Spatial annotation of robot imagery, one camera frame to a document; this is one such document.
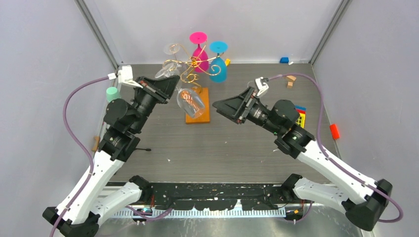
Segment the clear ribbed wine glass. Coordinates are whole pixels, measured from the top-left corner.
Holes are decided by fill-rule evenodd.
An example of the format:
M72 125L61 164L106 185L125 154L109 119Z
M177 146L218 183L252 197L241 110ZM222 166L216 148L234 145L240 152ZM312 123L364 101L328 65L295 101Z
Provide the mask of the clear ribbed wine glass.
M200 96L189 88L181 88L177 94L178 106L193 119L203 115L205 112L205 105Z

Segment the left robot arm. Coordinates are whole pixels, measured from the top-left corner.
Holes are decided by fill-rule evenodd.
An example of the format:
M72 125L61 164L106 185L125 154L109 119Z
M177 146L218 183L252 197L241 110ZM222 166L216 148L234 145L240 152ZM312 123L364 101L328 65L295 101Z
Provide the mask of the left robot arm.
M107 130L95 153L87 154L89 167L70 194L56 207L43 212L54 231L65 237L93 237L100 226L122 208L138 202L147 204L153 195L152 185L133 176L119 190L99 199L109 180L127 162L140 142L141 132L157 104L172 97L180 77L163 79L131 78L134 87L131 102L122 99L116 87L106 91L108 105L103 118Z

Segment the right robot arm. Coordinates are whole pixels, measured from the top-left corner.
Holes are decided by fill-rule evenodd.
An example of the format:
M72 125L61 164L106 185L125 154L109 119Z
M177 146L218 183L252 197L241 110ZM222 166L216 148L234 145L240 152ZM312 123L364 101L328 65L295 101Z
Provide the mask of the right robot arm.
M336 187L312 182L292 174L284 183L282 196L287 202L311 200L331 207L358 228L372 231L389 201L392 184L375 180L355 170L317 143L314 135L296 124L299 113L290 100L278 100L272 109L263 105L253 87L241 94L212 104L217 113L236 124L251 121L273 133L278 149L309 165Z

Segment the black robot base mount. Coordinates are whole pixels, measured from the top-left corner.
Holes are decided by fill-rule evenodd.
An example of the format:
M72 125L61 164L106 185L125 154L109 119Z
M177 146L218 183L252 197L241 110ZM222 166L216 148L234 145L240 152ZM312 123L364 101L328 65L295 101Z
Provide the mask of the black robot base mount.
M150 195L114 214L146 222L151 218L279 218L292 224L310 209L279 184L152 183Z

